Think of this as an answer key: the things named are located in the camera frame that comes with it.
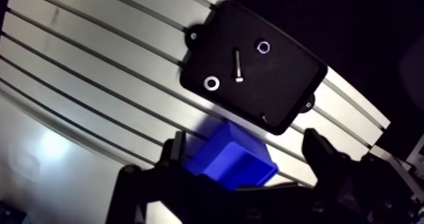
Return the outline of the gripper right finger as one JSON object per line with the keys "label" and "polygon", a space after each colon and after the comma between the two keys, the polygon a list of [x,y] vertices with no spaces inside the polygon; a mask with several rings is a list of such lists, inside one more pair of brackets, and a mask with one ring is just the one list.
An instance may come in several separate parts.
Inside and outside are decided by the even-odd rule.
{"label": "gripper right finger", "polygon": [[370,153],[352,160],[312,128],[304,131],[302,153],[317,177],[322,208],[332,217],[423,223],[423,201],[389,161]]}

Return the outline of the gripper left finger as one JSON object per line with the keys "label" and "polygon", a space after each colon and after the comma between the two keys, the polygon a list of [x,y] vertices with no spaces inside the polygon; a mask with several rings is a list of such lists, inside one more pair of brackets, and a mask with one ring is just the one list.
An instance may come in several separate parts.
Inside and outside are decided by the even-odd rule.
{"label": "gripper left finger", "polygon": [[146,223],[147,204],[162,202],[182,223],[211,223],[206,200],[211,182],[183,166],[186,133],[166,140],[159,162],[149,170],[126,165],[119,170],[106,223]]}

